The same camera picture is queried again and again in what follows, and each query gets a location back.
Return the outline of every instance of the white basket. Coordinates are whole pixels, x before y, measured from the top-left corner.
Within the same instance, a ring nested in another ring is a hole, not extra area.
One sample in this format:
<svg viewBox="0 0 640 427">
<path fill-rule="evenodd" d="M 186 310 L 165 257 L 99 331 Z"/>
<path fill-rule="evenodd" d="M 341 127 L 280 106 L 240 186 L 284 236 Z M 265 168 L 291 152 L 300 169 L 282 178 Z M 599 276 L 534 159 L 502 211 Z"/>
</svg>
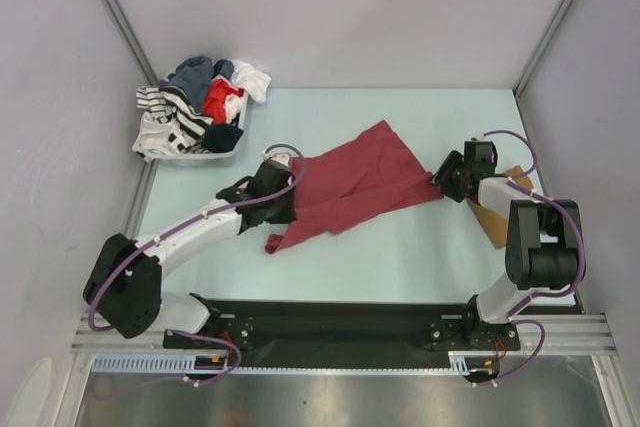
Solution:
<svg viewBox="0 0 640 427">
<path fill-rule="evenodd" d="M 245 119 L 245 116 L 247 115 L 248 99 L 249 99 L 249 94 L 245 91 L 244 95 L 242 96 L 242 107 L 240 108 L 240 113 L 238 114 L 240 116 L 240 118 L 238 119 L 238 128 L 243 130 L 244 130 L 244 119 Z M 241 140 L 242 138 L 240 138 L 240 140 L 238 141 L 238 143 L 236 144 L 236 146 L 233 148 L 232 151 L 224 152 L 222 154 L 214 154 L 212 152 L 207 152 L 204 150 L 202 152 L 199 152 L 197 150 L 195 152 L 186 152 L 182 155 L 179 155 L 178 157 L 170 157 L 168 155 L 155 154 L 155 153 L 145 153 L 145 160 L 149 162 L 152 160 L 164 160 L 164 161 L 170 161 L 174 165 L 180 165 L 184 167 L 193 167 L 193 166 L 201 165 L 202 162 L 205 162 L 205 161 L 228 159 L 229 157 L 233 157 L 238 152 L 238 148 L 240 146 Z"/>
</svg>

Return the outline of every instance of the reflective metal surface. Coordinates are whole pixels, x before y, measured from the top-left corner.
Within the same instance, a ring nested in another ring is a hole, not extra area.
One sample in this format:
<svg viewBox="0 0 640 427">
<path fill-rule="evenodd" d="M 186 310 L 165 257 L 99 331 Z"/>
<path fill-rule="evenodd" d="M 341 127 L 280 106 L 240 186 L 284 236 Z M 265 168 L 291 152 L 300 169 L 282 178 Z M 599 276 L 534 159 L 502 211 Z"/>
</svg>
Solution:
<svg viewBox="0 0 640 427">
<path fill-rule="evenodd" d="M 446 377 L 235 375 L 200 389 L 169 382 L 95 399 L 150 378 L 92 374 L 76 427 L 611 425 L 590 357 L 540 358 L 497 389 Z"/>
</svg>

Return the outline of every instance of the cardboard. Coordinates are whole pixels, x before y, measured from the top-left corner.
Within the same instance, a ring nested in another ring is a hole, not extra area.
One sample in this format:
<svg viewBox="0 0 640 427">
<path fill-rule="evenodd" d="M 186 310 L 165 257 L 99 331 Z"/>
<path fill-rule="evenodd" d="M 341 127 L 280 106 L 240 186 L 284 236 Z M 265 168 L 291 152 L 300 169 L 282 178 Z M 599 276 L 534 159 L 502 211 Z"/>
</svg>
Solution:
<svg viewBox="0 0 640 427">
<path fill-rule="evenodd" d="M 522 167 L 517 165 L 513 169 L 507 170 L 505 174 L 514 176 L 522 172 Z M 529 177 L 517 178 L 515 182 L 527 189 L 533 189 L 533 183 L 531 183 Z M 496 249 L 504 248 L 507 245 L 507 228 L 509 225 L 507 220 L 500 217 L 500 215 L 496 214 L 493 210 L 482 207 L 470 200 L 467 200 L 467 203 L 471 207 L 471 210 L 473 210 L 473 213 L 476 214 L 478 222 L 480 222 L 480 225 L 487 234 L 487 237 L 489 237 L 489 240 L 491 240 L 493 246 Z"/>
</svg>

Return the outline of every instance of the red cloth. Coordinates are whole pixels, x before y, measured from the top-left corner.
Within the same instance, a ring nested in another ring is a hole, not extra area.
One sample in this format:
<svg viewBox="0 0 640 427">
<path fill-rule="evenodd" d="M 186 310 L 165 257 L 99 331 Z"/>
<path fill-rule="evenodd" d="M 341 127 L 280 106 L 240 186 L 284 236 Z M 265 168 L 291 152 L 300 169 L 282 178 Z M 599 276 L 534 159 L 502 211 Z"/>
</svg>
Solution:
<svg viewBox="0 0 640 427">
<path fill-rule="evenodd" d="M 284 236 L 271 235 L 265 250 L 272 254 L 325 232 L 340 234 L 379 214 L 442 199 L 409 148 L 385 121 L 355 140 L 319 157 L 305 159 L 296 187 L 297 220 Z M 301 162 L 294 159 L 293 171 Z"/>
<path fill-rule="evenodd" d="M 209 87 L 207 97 L 204 99 L 202 113 L 213 117 L 214 124 L 224 124 L 227 121 L 224 101 L 230 94 L 242 97 L 244 89 L 234 89 L 226 79 L 216 79 Z"/>
</svg>

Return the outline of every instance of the white wall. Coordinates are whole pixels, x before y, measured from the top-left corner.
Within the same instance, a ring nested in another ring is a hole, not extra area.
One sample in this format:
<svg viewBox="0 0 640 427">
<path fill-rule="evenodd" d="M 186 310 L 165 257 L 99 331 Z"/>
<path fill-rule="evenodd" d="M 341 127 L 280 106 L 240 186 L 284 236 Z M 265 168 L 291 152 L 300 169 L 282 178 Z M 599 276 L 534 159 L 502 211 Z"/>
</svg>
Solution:
<svg viewBox="0 0 640 427">
<path fill-rule="evenodd" d="M 240 58 L 279 87 L 512 88 L 559 0 L 121 0 L 157 74 Z"/>
<path fill-rule="evenodd" d="M 143 81 L 100 0 L 0 0 L 0 11 L 2 419 L 39 359 L 59 378 L 84 283 L 123 226 Z"/>
<path fill-rule="evenodd" d="M 581 207 L 591 312 L 640 386 L 640 0 L 578 0 L 522 100 L 542 172 Z"/>
</svg>

